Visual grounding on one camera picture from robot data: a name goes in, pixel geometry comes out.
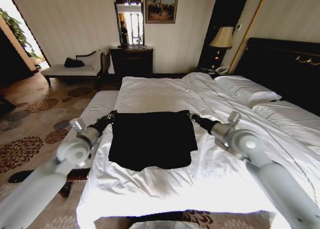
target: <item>wooden dresser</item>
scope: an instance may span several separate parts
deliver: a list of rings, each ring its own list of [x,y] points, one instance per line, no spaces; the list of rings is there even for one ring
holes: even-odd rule
[[[152,77],[153,53],[154,49],[149,46],[110,48],[115,75],[121,78],[126,76]]]

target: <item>picture frame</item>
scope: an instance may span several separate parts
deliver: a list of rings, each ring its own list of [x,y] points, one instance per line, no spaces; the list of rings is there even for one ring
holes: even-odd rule
[[[176,23],[178,0],[144,0],[145,23]]]

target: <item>wooden headboard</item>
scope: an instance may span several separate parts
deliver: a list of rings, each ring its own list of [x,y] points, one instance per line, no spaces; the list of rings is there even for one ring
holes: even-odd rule
[[[320,43],[252,37],[234,74],[320,116]]]

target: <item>white pillow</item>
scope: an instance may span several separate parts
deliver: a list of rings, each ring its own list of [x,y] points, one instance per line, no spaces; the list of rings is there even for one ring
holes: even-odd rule
[[[319,116],[287,101],[259,104],[252,110],[320,155]]]
[[[224,75],[214,79],[227,94],[236,98],[249,108],[270,101],[281,99],[277,93],[243,76]]]
[[[101,69],[101,53],[102,50],[96,50],[88,55],[76,55],[75,58],[77,60],[83,61],[86,66],[92,66],[94,68],[94,71],[98,73]]]

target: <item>table lamp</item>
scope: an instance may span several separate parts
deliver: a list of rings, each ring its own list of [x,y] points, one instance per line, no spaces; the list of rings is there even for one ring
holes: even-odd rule
[[[218,48],[216,55],[213,57],[214,61],[220,62],[223,59],[223,55],[221,55],[221,49],[225,49],[225,51],[232,47],[232,26],[222,26],[219,28],[218,33],[214,37],[213,41],[209,44],[210,47]]]

